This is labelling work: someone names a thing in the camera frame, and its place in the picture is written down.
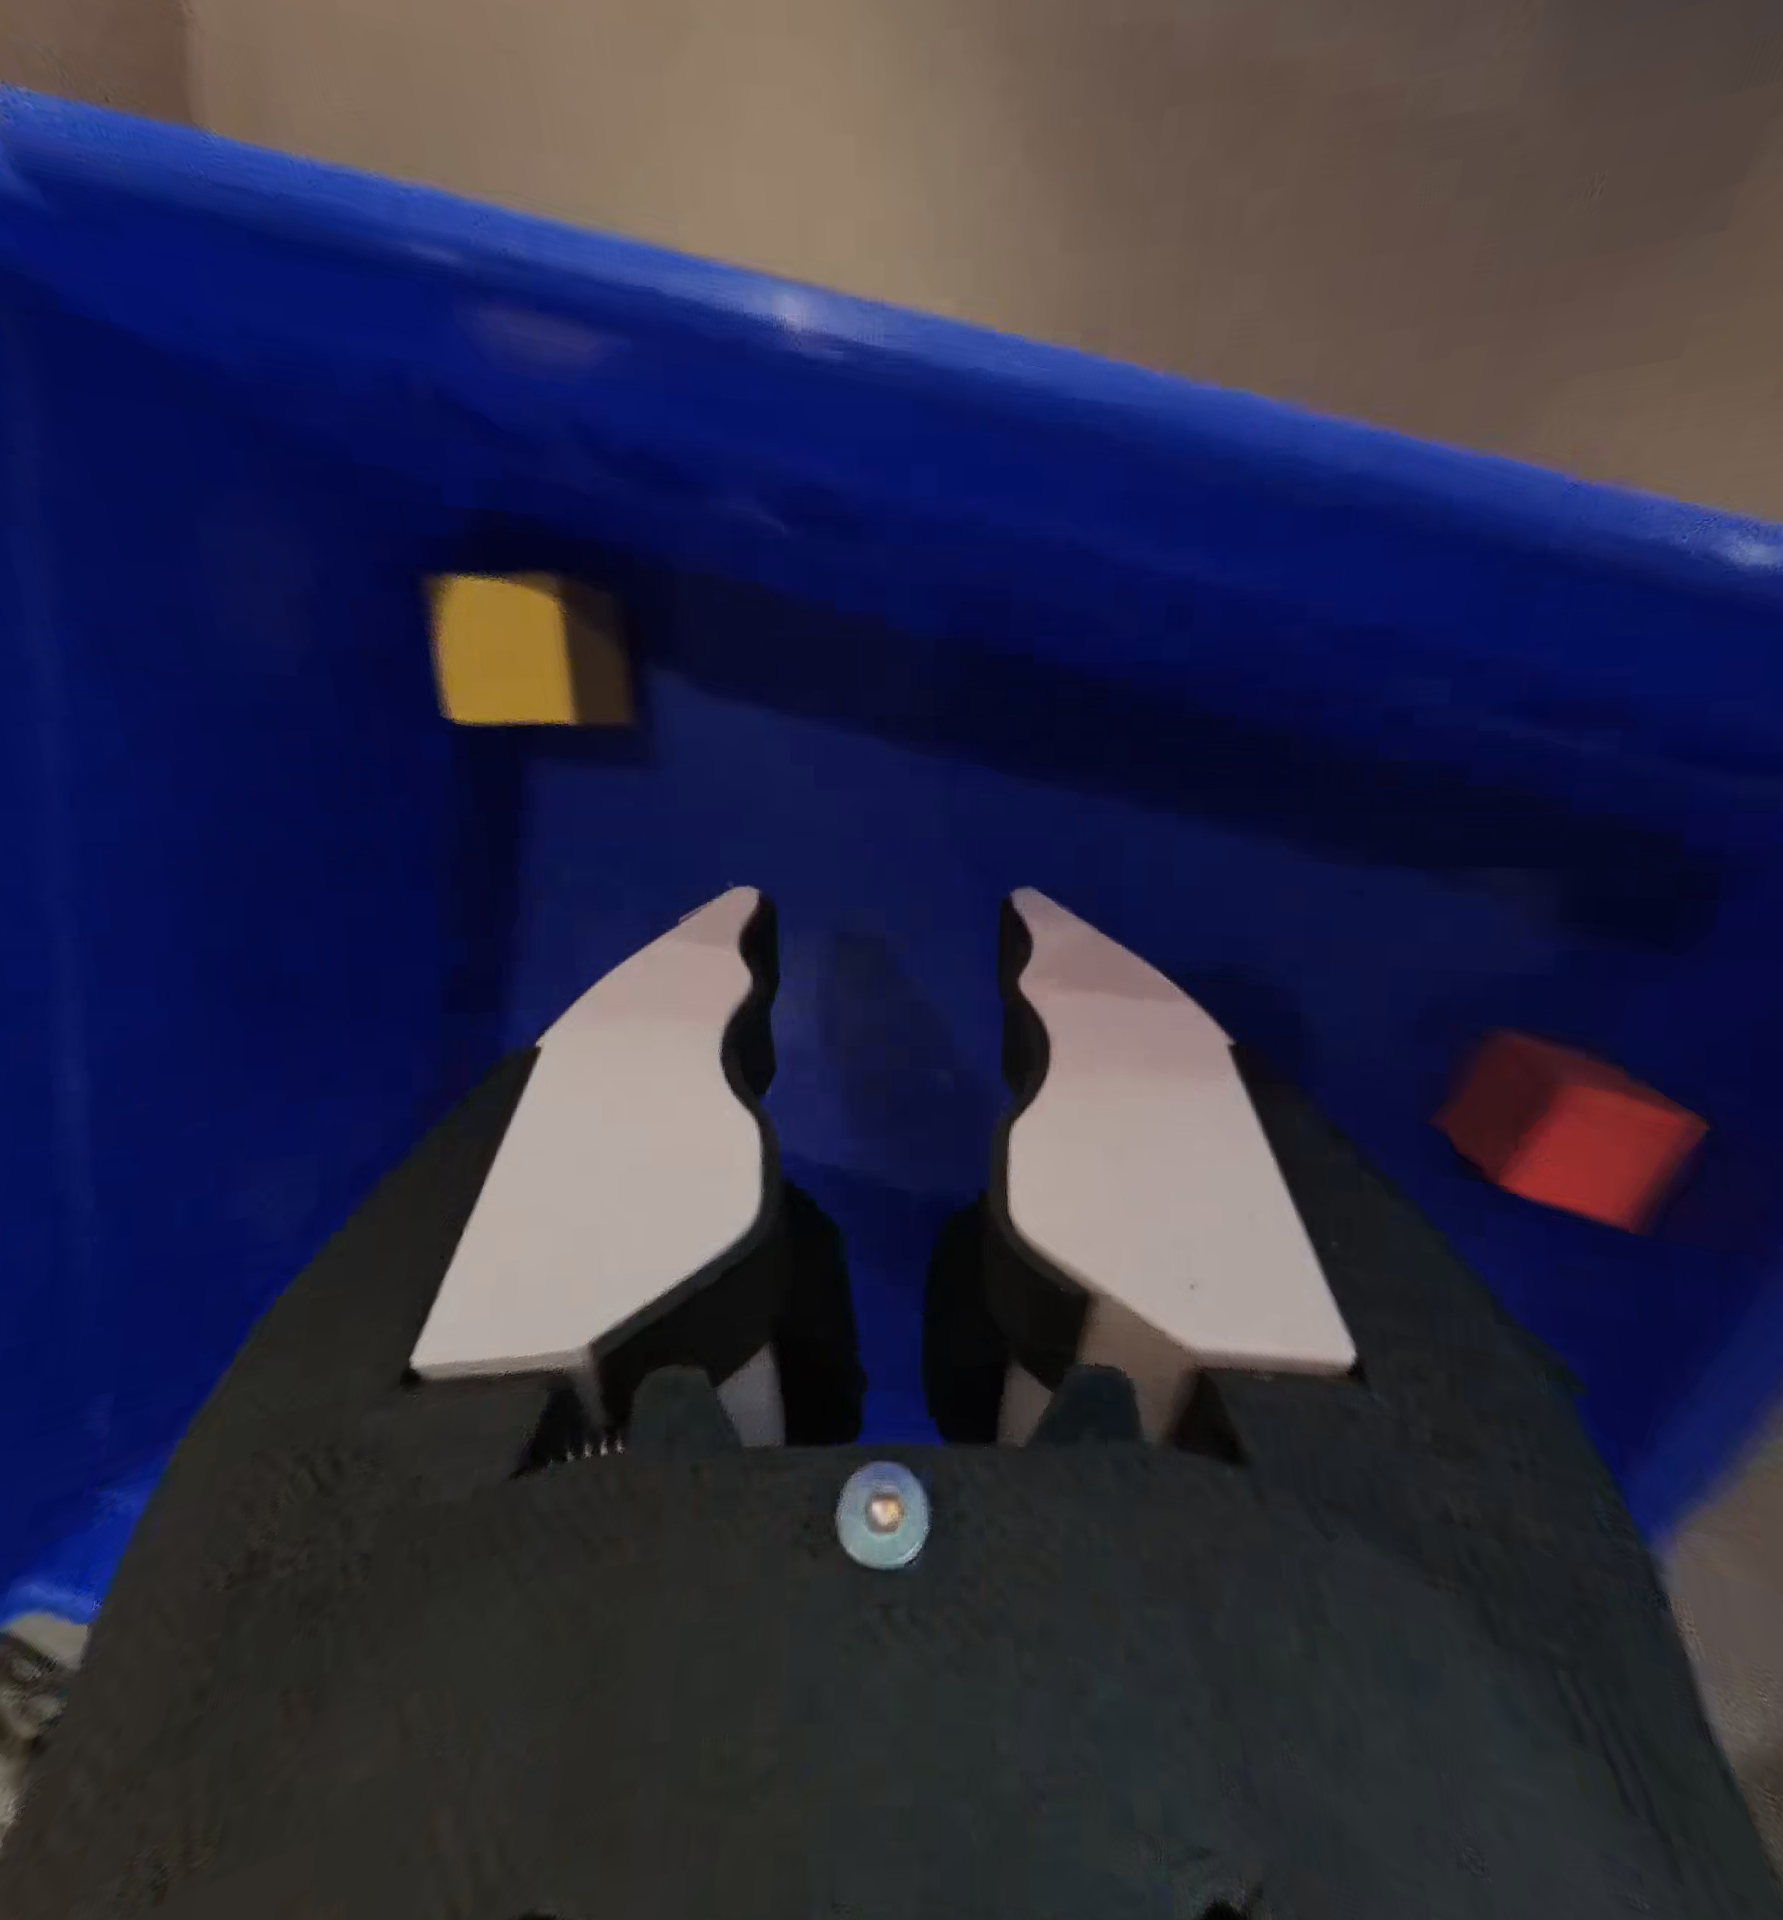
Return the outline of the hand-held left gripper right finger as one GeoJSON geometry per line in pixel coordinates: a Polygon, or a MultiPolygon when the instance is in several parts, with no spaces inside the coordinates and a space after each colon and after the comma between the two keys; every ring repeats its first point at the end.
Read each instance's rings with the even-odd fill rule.
{"type": "Polygon", "coordinates": [[[1234,1042],[1167,974],[1028,886],[998,916],[1008,1103],[925,1272],[924,1394],[953,1445],[1094,1423],[1241,1447],[1226,1376],[1357,1364],[1234,1042]]]}

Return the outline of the yellow wooden cube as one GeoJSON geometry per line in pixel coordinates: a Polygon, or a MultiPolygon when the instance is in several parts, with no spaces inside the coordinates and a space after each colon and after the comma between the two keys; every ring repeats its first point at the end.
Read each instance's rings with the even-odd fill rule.
{"type": "Polygon", "coordinates": [[[615,596],[566,574],[423,581],[438,707],[459,729],[626,729],[638,715],[615,596]]]}

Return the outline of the red wooden cube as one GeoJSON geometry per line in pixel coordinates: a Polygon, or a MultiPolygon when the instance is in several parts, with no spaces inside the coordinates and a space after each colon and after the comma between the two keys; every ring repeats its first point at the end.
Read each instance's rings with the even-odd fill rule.
{"type": "Polygon", "coordinates": [[[1476,1042],[1434,1127],[1491,1186],[1631,1233],[1649,1230],[1709,1135],[1624,1069],[1513,1029],[1476,1042]]]}

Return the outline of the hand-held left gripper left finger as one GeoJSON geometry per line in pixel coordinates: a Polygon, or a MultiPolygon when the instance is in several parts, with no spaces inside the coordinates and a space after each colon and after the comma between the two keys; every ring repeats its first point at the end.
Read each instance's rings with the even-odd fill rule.
{"type": "Polygon", "coordinates": [[[863,1351],[834,1221],[782,1170],[778,912],[734,885],[541,1033],[409,1357],[541,1379],[581,1437],[694,1370],[749,1445],[850,1444],[863,1351]]]}

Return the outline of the blue plastic bin with cubes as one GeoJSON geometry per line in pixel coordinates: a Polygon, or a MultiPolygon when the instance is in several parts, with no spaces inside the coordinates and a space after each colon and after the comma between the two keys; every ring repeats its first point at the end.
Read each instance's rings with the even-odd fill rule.
{"type": "Polygon", "coordinates": [[[1783,1401],[1783,528],[0,90],[0,1622],[257,1314],[697,899],[916,1437],[1035,885],[1296,1073],[1666,1536],[1783,1401]],[[459,729],[423,581],[615,596],[459,729]],[[1434,1127],[1492,1030],[1709,1122],[1643,1233],[1434,1127]]]}

